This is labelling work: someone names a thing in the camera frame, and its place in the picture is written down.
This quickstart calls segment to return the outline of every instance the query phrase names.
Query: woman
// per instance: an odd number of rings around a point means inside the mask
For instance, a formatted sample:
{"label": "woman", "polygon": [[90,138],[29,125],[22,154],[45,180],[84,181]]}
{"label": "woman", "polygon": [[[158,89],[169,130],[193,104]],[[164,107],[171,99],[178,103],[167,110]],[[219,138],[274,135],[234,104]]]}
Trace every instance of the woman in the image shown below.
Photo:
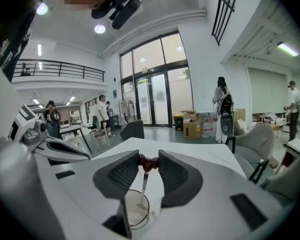
{"label": "woman", "polygon": [[48,104],[45,106],[45,111],[43,113],[44,121],[46,122],[46,129],[50,136],[53,137],[53,119],[51,118],[50,113],[52,112],[55,103],[52,100],[49,100]]}
{"label": "woman", "polygon": [[227,141],[227,135],[224,135],[221,130],[221,104],[222,100],[225,97],[225,95],[230,94],[229,88],[227,88],[226,80],[224,77],[220,76],[218,78],[217,82],[217,88],[215,88],[214,91],[214,97],[213,97],[213,103],[216,104],[216,116],[217,116],[217,122],[216,122],[216,135],[215,140],[218,144],[226,143]]}

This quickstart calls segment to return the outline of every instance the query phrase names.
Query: recessed light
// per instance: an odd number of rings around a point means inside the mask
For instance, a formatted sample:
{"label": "recessed light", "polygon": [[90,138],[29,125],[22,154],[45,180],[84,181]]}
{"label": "recessed light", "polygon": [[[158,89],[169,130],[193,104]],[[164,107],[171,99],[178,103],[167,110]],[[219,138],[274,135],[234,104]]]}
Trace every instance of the recessed light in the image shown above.
{"label": "recessed light", "polygon": [[285,51],[286,53],[290,54],[293,57],[299,55],[297,51],[291,49],[288,45],[284,44],[283,42],[278,43],[278,48],[280,48],[281,50]]}
{"label": "recessed light", "polygon": [[41,50],[42,46],[41,44],[38,44],[38,55],[42,56],[42,50]]}
{"label": "recessed light", "polygon": [[97,34],[103,34],[106,31],[106,27],[104,25],[98,24],[94,27],[94,32]]}
{"label": "recessed light", "polygon": [[38,8],[36,9],[36,13],[39,15],[44,15],[48,11],[48,5],[46,3],[41,3]]}

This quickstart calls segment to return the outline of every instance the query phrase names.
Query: glass door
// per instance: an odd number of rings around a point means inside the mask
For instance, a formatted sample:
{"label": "glass door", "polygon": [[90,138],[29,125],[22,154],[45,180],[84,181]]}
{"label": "glass door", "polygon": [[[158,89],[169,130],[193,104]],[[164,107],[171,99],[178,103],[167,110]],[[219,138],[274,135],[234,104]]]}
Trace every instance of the glass door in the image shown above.
{"label": "glass door", "polygon": [[151,74],[136,79],[139,116],[145,126],[168,127],[172,125],[168,74]]}

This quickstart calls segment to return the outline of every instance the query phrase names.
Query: floor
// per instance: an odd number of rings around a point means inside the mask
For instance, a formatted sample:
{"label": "floor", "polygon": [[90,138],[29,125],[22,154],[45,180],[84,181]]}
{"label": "floor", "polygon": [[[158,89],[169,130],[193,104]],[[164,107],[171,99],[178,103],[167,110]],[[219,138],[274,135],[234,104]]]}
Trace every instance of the floor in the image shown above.
{"label": "floor", "polygon": [[[97,147],[97,140],[94,137],[93,133],[90,133],[90,130],[84,127],[82,129],[82,132],[92,150],[93,157],[96,157],[103,152],[106,152],[107,150],[113,148],[114,146],[120,144],[122,142],[122,139],[120,137],[120,129],[115,129],[112,131],[112,134],[115,136],[112,138],[109,138],[109,144],[110,147],[108,147],[106,138],[104,136],[100,137],[99,140],[99,147],[100,150],[98,150]],[[68,135],[64,135],[64,140],[71,143],[72,145],[79,147],[84,152],[88,152],[88,149],[83,141],[83,138],[81,135],[78,135],[75,137],[72,133]],[[145,127],[144,128],[144,138],[146,140],[154,140],[154,141],[165,141],[165,142],[172,142],[172,143],[187,143],[187,144],[215,144],[216,140],[214,137],[207,137],[207,138],[201,138],[201,139],[184,139],[183,132],[177,131],[174,128],[155,128],[155,127]],[[286,149],[283,147],[283,144],[287,143],[289,139],[289,133],[279,131],[278,137],[275,135],[274,138],[274,148],[273,148],[273,157],[280,162],[286,152]],[[257,167],[258,163],[252,163],[252,167]],[[262,183],[266,178],[273,175],[274,171],[269,167],[264,172],[262,177],[259,180],[259,183]]]}

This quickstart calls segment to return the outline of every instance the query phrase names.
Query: chair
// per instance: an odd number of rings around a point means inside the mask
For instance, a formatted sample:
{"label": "chair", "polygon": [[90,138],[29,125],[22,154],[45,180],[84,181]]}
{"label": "chair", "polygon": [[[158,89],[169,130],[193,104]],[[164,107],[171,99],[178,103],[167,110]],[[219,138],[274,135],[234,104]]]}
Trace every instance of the chair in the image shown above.
{"label": "chair", "polygon": [[97,116],[94,115],[94,116],[92,117],[92,125],[89,124],[88,129],[91,130],[91,131],[89,132],[89,134],[90,134],[90,133],[94,133],[94,132],[97,131]]}
{"label": "chair", "polygon": [[268,191],[283,206],[296,201],[300,194],[300,157],[283,172],[267,178],[260,188]]}
{"label": "chair", "polygon": [[267,168],[269,158],[272,155],[275,143],[273,129],[266,123],[260,123],[244,135],[228,137],[225,144],[228,145],[230,141],[232,141],[232,153],[246,178],[257,183]]}
{"label": "chair", "polygon": [[129,122],[120,132],[121,138],[126,141],[129,138],[145,138],[144,122],[137,120]]}

